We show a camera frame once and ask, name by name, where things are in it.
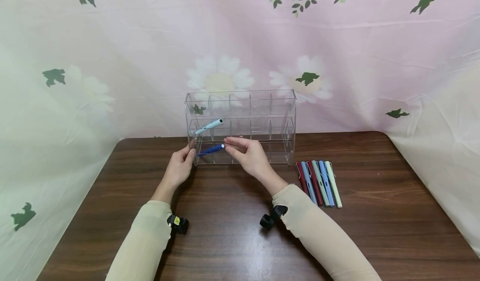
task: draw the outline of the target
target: black wrist sensor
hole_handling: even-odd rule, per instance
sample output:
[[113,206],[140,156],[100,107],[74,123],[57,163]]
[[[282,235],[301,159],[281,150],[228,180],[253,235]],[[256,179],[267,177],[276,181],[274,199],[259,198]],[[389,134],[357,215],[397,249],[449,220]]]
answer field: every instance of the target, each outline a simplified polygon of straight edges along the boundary
[[265,228],[267,231],[270,231],[275,222],[288,211],[287,206],[277,205],[273,208],[273,211],[270,215],[264,214],[260,220],[260,225]]
[[175,232],[180,234],[186,234],[189,222],[185,218],[179,218],[178,216],[171,214],[167,219],[167,224]]

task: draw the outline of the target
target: hand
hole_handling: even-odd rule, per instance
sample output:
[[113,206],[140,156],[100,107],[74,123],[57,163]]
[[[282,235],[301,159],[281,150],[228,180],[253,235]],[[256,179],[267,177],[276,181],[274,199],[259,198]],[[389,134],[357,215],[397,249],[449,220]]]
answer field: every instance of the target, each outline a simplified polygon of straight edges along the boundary
[[240,162],[247,173],[260,181],[272,196],[288,185],[272,169],[258,140],[227,137],[225,151]]
[[195,159],[195,149],[190,149],[189,146],[174,152],[151,200],[170,204],[177,187],[189,177],[193,159]]

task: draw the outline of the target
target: wooden table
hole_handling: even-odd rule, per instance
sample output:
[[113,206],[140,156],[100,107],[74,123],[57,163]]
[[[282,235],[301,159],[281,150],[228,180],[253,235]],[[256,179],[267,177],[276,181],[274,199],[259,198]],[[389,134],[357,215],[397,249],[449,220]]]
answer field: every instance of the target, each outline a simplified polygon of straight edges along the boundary
[[[38,280],[104,280],[171,153],[185,144],[119,142]],[[480,260],[387,136],[297,135],[295,160],[311,159],[333,163],[344,208],[322,209],[384,281],[480,280]],[[294,167],[274,168],[299,184]],[[197,167],[179,194],[172,209],[190,227],[170,240],[156,280],[330,280],[281,222],[262,230],[271,197],[239,165]]]

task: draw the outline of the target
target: curtain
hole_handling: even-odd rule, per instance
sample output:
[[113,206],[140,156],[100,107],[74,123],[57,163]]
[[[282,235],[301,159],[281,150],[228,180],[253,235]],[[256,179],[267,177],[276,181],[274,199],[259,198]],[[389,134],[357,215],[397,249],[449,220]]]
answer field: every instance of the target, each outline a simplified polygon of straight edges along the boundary
[[185,136],[187,92],[294,89],[299,133],[386,133],[480,255],[479,8],[0,0],[0,279],[37,277],[119,140]]

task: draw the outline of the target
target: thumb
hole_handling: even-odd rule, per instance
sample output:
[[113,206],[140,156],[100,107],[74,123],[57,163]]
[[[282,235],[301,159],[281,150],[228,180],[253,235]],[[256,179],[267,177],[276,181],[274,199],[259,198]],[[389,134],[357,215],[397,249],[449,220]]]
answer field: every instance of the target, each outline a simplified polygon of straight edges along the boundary
[[184,162],[186,162],[191,166],[194,159],[195,159],[195,149],[191,149],[190,152],[188,152]]
[[233,147],[226,147],[225,151],[227,151],[228,154],[230,154],[233,158],[235,158],[239,162],[241,162],[243,160],[243,156],[245,156],[242,152],[238,151]]

